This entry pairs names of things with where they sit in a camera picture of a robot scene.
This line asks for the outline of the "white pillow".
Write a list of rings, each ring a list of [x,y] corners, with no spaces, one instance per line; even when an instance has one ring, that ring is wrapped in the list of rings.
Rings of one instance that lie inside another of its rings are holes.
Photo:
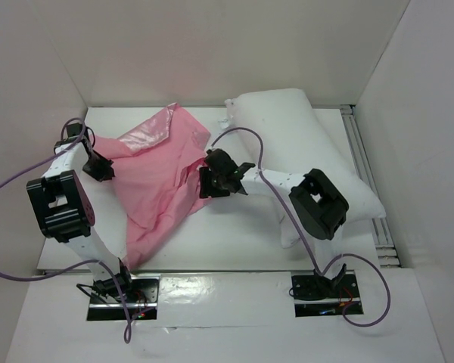
[[[307,174],[322,170],[349,204],[338,246],[356,244],[356,229],[369,220],[384,218],[385,209],[341,153],[319,122],[304,91],[295,88],[251,92],[225,101],[234,126],[257,132],[264,143],[262,165],[277,172]]]

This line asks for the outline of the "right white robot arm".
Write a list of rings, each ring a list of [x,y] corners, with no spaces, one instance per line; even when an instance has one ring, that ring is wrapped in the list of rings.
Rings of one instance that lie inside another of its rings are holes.
[[[200,198],[232,194],[273,197],[281,205],[284,231],[293,227],[303,241],[314,267],[313,282],[294,287],[293,297],[314,301],[338,295],[347,267],[333,258],[349,204],[323,171],[276,172],[254,163],[238,165],[219,148],[208,150],[200,168]]]

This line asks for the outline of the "pink satin pillowcase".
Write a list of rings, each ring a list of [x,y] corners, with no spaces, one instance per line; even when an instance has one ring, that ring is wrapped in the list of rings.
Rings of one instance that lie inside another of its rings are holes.
[[[170,104],[119,138],[96,137],[112,160],[114,192],[127,215],[128,268],[147,262],[189,215],[206,205],[200,173],[210,132],[185,108]]]

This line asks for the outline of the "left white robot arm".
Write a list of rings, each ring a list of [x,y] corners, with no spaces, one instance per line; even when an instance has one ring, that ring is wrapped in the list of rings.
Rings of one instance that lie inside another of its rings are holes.
[[[39,228],[87,262],[97,294],[127,301],[134,293],[131,275],[95,230],[95,212],[78,176],[84,172],[97,182],[110,181],[112,161],[94,151],[86,137],[59,141],[54,152],[57,158],[49,169],[26,184]]]

